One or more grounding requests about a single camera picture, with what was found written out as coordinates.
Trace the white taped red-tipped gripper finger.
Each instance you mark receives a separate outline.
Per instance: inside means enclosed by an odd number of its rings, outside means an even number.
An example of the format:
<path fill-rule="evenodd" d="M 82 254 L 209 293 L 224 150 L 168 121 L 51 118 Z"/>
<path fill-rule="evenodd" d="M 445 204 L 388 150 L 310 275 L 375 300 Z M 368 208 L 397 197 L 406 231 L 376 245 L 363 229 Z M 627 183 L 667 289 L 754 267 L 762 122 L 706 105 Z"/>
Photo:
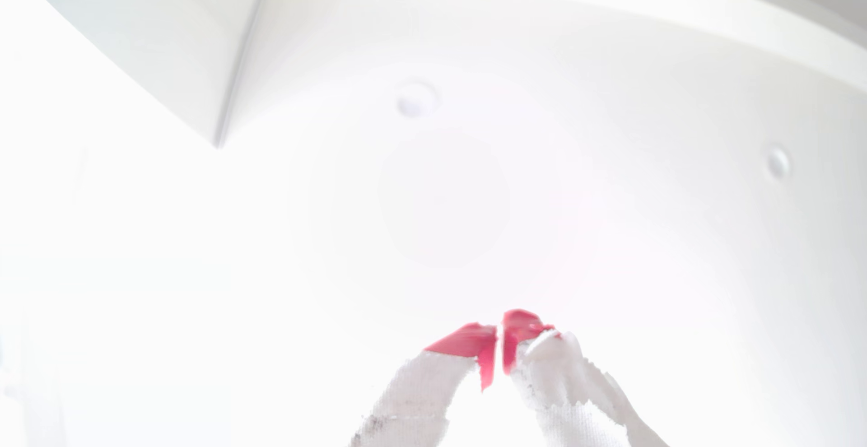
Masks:
<path fill-rule="evenodd" d="M 498 330 L 468 323 L 402 365 L 350 439 L 349 446 L 438 446 L 464 379 L 493 384 Z"/>
<path fill-rule="evenodd" d="M 612 375 L 583 355 L 571 332 L 523 309 L 504 313 L 504 372 L 546 446 L 667 446 Z"/>

